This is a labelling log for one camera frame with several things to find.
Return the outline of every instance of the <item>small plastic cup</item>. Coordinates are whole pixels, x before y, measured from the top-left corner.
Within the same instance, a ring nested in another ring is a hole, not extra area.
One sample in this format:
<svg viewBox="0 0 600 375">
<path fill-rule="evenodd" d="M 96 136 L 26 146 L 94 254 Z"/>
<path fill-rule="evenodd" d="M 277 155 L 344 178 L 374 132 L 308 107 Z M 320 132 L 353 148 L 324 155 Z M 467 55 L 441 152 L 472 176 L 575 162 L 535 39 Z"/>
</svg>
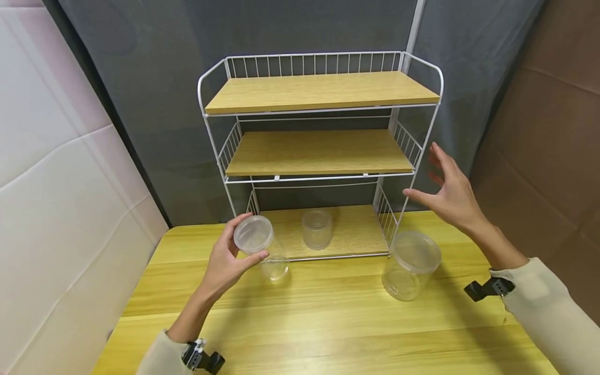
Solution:
<svg viewBox="0 0 600 375">
<path fill-rule="evenodd" d="M 247 255 L 265 249 L 269 251 L 269 256 L 260 263 L 261 272 L 269 280 L 277 281 L 287 274 L 290 260 L 266 217 L 254 215 L 246 218 L 233 232 L 233 241 Z"/>
<path fill-rule="evenodd" d="M 440 248 L 431 238 L 421 232 L 398 233 L 381 277 L 383 287 L 395 299 L 412 301 L 441 262 Z"/>
<path fill-rule="evenodd" d="M 242 221 L 233 232 L 235 245 L 251 255 L 268 248 L 273 242 L 273 225 L 264 216 L 254 215 Z"/>
<path fill-rule="evenodd" d="M 309 209 L 302 215 L 302 238 L 308 248 L 323 250 L 331 234 L 331 215 L 324 209 Z"/>
</svg>

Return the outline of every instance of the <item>right hand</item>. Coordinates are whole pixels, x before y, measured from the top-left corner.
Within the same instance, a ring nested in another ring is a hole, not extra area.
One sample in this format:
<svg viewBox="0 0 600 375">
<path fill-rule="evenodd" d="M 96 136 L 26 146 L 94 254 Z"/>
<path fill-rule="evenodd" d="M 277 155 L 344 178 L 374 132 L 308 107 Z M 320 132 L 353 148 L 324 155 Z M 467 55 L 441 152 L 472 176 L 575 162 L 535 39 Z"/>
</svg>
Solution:
<svg viewBox="0 0 600 375">
<path fill-rule="evenodd" d="M 206 272 L 199 287 L 204 294 L 212 298 L 219 298 L 238 282 L 244 272 L 269 256 L 269 253 L 263 250 L 246 258 L 238 259 L 239 249 L 233 241 L 233 233 L 235 228 L 250 216 L 252 216 L 252 212 L 229 220 L 212 247 Z"/>
<path fill-rule="evenodd" d="M 441 187 L 437 194 L 427 194 L 416 189 L 404 189 L 402 193 L 429 207 L 443 221 L 464 233 L 470 233 L 487 219 L 481 212 L 471 184 L 461 172 L 453 158 L 448 156 L 437 143 L 429 148 L 429 160 L 443 172 L 443 177 L 429 172 L 430 178 Z"/>
</svg>

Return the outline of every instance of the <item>gray curtain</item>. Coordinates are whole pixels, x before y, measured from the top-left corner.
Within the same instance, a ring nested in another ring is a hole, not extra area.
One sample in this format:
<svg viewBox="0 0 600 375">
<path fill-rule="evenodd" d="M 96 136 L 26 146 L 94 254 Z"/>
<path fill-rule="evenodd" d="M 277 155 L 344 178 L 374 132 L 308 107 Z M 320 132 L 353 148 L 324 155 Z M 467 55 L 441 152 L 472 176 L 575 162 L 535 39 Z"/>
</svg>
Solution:
<svg viewBox="0 0 600 375">
<path fill-rule="evenodd" d="M 87 48 L 110 99 L 174 226 L 228 220 L 227 201 L 196 98 L 198 77 L 228 55 L 404 50 L 415 0 L 197 1 L 58 0 Z M 433 140 L 466 171 L 491 104 L 537 15 L 541 0 L 428 0 L 415 54 L 439 65 L 446 91 Z M 435 88 L 416 64 L 410 75 Z M 421 137 L 428 113 L 404 110 Z M 217 141 L 227 119 L 214 122 Z M 330 128 L 385 128 L 358 119 Z M 281 125 L 291 130 L 299 121 Z M 272 128 L 254 123 L 244 130 Z M 417 187 L 433 191 L 420 173 Z M 401 207 L 401 187 L 386 192 Z M 247 199 L 232 190 L 236 203 Z M 262 209 L 370 203 L 373 186 L 268 190 Z"/>
</svg>

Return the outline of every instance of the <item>container lid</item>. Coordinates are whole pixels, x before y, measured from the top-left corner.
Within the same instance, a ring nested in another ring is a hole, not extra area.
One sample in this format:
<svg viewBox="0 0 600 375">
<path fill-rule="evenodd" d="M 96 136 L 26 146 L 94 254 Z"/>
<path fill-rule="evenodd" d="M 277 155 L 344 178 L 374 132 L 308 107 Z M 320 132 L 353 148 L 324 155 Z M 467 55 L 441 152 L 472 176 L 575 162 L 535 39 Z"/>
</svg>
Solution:
<svg viewBox="0 0 600 375">
<path fill-rule="evenodd" d="M 233 241 L 243 253 L 257 253 L 269 247 L 273 241 L 273 225 L 264 216 L 250 216 L 237 226 Z"/>
<path fill-rule="evenodd" d="M 430 274 L 442 261 L 440 248 L 421 232 L 401 232 L 394 237 L 391 253 L 398 264 L 414 274 Z"/>
</svg>

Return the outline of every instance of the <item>transparent jar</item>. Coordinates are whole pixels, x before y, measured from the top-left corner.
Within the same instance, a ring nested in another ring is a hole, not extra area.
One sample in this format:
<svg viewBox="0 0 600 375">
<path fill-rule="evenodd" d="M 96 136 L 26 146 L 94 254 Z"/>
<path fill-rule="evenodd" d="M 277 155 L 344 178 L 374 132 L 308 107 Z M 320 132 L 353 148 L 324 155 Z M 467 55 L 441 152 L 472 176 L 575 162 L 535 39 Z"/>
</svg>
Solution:
<svg viewBox="0 0 600 375">
<path fill-rule="evenodd" d="M 277 281 L 287 274 L 290 260 L 266 217 L 254 215 L 246 218 L 235 229 L 233 241 L 246 255 L 262 250 L 269 252 L 269 256 L 260 263 L 261 272 L 269 280 Z"/>
<path fill-rule="evenodd" d="M 441 261 L 439 247 L 428 236 L 414 231 L 398 233 L 381 277 L 383 287 L 395 299 L 412 301 Z"/>
<path fill-rule="evenodd" d="M 302 215 L 302 238 L 313 250 L 323 250 L 331 242 L 331 215 L 324 209 L 309 209 Z"/>
</svg>

